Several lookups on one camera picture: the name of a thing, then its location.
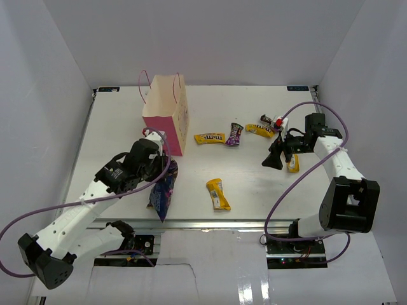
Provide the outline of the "purple candy packet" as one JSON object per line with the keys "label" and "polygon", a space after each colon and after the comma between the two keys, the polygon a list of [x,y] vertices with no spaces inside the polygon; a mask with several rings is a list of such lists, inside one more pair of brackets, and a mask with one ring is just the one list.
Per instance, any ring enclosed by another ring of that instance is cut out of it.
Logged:
{"label": "purple candy packet", "polygon": [[230,136],[226,140],[225,144],[227,146],[239,146],[240,145],[240,137],[242,134],[242,130],[244,127],[238,123],[231,123],[231,132]]}

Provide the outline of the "purple snack chip bag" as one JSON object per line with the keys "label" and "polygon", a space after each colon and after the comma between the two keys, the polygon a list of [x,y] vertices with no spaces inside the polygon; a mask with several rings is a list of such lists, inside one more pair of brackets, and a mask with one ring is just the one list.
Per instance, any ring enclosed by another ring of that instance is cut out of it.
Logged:
{"label": "purple snack chip bag", "polygon": [[166,219],[177,176],[178,164],[174,158],[171,158],[167,172],[150,191],[149,203],[146,208],[154,210],[161,222]]}

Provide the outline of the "blue label sticker right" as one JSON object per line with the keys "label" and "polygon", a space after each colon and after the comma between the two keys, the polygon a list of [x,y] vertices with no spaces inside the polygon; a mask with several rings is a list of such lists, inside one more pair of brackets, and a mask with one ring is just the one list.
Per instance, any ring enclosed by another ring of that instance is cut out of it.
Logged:
{"label": "blue label sticker right", "polygon": [[290,92],[309,92],[308,86],[287,86],[287,90]]}

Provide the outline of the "blue label sticker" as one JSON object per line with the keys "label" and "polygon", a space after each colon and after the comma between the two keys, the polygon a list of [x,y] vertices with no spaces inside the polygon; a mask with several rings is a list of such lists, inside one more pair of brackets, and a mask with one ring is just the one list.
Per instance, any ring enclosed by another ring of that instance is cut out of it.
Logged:
{"label": "blue label sticker", "polygon": [[98,92],[108,92],[108,93],[111,93],[111,92],[119,92],[119,90],[120,90],[120,87],[115,86],[115,87],[99,87],[97,91],[98,91]]}
{"label": "blue label sticker", "polygon": [[308,86],[287,86],[287,90],[290,92],[309,92]]}

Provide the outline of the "yellow m&m packet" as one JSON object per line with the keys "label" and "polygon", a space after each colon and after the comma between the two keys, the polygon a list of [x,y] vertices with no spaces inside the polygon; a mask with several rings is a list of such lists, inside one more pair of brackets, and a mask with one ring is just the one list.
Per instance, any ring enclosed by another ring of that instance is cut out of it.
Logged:
{"label": "yellow m&m packet", "polygon": [[226,142],[224,133],[203,133],[194,135],[197,144],[224,144]]}
{"label": "yellow m&m packet", "polygon": [[245,130],[265,138],[272,138],[274,136],[274,132],[271,129],[262,125],[246,124]]}

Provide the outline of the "aluminium front rail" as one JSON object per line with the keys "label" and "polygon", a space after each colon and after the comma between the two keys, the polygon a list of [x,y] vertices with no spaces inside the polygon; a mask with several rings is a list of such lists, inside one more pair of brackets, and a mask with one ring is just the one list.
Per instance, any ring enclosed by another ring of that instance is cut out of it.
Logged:
{"label": "aluminium front rail", "polygon": [[[97,219],[88,225],[87,229],[105,228],[108,222],[114,219]],[[136,231],[142,230],[232,230],[232,231],[260,231],[265,227],[265,220],[259,219],[170,219],[161,223],[153,219],[125,219],[123,222],[132,226]],[[285,233],[292,219],[272,219],[268,223],[271,233]]]}

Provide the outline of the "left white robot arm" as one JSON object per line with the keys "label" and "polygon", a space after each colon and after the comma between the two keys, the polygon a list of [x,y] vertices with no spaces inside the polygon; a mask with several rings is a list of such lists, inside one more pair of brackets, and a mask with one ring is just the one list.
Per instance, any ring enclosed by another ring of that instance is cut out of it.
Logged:
{"label": "left white robot arm", "polygon": [[96,174],[79,197],[79,205],[66,208],[50,225],[31,236],[25,233],[18,247],[25,264],[49,290],[63,284],[75,265],[110,251],[129,253],[134,230],[121,220],[83,236],[100,214],[135,190],[141,182],[152,182],[163,173],[169,160],[165,141],[156,132],[134,142],[129,152],[113,157]]}

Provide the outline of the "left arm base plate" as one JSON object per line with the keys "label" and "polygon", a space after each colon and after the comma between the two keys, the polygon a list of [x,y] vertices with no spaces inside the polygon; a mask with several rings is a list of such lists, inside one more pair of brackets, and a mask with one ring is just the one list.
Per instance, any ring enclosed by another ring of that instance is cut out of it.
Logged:
{"label": "left arm base plate", "polygon": [[152,255],[154,244],[155,237],[152,234],[133,234],[125,238],[118,248],[104,252],[102,255],[129,255],[131,257]]}

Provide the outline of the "brown snickers bar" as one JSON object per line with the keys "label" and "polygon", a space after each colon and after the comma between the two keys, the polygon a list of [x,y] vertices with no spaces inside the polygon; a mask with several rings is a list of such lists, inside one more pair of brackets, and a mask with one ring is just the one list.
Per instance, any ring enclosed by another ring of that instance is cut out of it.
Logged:
{"label": "brown snickers bar", "polygon": [[264,115],[262,115],[260,117],[260,121],[263,124],[266,124],[266,125],[273,125],[274,124],[274,120],[272,118],[268,117],[266,114],[264,114]]}

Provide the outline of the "pink paper gift bag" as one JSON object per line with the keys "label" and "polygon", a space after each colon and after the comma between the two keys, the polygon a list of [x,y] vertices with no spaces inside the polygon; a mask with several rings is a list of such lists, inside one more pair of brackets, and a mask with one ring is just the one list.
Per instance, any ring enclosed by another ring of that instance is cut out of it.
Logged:
{"label": "pink paper gift bag", "polygon": [[146,126],[165,132],[171,155],[183,156],[190,122],[184,76],[179,72],[155,75],[139,95]]}

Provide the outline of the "yellow packet under gripper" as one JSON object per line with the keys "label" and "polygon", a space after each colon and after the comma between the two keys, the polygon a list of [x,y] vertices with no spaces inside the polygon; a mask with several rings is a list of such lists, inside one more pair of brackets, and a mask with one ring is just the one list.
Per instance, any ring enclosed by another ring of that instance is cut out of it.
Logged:
{"label": "yellow packet under gripper", "polygon": [[287,162],[287,170],[291,173],[298,173],[300,171],[300,162],[297,154],[293,154],[289,162]]}

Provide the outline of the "blue label sticker left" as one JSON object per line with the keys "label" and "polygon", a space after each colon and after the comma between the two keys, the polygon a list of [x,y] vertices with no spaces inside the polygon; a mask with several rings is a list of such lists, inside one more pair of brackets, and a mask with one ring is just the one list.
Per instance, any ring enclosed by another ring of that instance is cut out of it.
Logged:
{"label": "blue label sticker left", "polygon": [[99,87],[97,91],[98,91],[98,92],[108,92],[108,93],[111,93],[111,92],[119,92],[119,90],[120,90],[120,87],[115,86],[115,87]]}

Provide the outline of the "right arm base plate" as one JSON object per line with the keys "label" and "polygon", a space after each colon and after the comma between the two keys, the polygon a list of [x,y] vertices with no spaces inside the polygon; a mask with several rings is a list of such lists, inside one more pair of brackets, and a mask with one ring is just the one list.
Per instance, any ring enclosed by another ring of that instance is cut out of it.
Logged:
{"label": "right arm base plate", "polygon": [[275,241],[263,235],[260,242],[266,246],[267,254],[325,254],[323,241]]}

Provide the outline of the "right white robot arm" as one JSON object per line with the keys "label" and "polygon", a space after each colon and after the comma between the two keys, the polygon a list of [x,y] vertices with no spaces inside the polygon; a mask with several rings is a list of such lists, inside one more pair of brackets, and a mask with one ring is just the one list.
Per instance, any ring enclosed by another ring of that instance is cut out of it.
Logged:
{"label": "right white robot arm", "polygon": [[305,130],[297,130],[294,135],[287,124],[287,119],[277,120],[279,133],[262,165],[281,170],[282,163],[290,162],[295,154],[314,153],[322,161],[330,179],[319,211],[297,219],[289,226],[288,248],[300,254],[310,246],[311,239],[338,233],[370,232],[380,186],[357,170],[342,146],[344,139],[340,131],[328,127],[322,113],[307,115]]}

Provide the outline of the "yellow candy packet front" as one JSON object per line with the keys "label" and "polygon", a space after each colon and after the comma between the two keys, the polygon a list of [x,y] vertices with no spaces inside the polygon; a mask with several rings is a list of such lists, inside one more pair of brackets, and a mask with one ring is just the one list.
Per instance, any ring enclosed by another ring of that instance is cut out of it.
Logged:
{"label": "yellow candy packet front", "polygon": [[224,196],[223,181],[221,179],[212,179],[208,181],[206,187],[209,191],[214,210],[231,210],[231,206]]}

